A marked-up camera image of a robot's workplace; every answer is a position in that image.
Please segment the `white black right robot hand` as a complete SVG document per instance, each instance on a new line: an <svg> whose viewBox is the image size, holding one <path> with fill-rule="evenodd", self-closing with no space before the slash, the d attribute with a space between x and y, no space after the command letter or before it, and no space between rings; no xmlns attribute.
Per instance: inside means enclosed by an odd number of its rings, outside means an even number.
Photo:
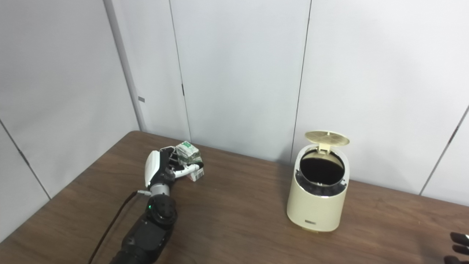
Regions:
<svg viewBox="0 0 469 264"><path fill-rule="evenodd" d="M467 234L451 232L450 233L451 241L454 243L452 250L455 253L463 254L468 257L469 255L469 236ZM444 264L468 264L468 260L461 260L456 256L445 256Z"/></svg>

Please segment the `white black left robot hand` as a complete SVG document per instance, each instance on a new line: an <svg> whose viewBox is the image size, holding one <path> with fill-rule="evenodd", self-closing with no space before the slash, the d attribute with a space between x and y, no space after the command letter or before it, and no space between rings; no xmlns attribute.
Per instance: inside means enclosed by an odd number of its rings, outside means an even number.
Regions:
<svg viewBox="0 0 469 264"><path fill-rule="evenodd" d="M187 176L204 167L201 161L180 164L176 147L169 146L152 151L145 164L145 186L154 197L158 194L170 196L176 179Z"/></svg>

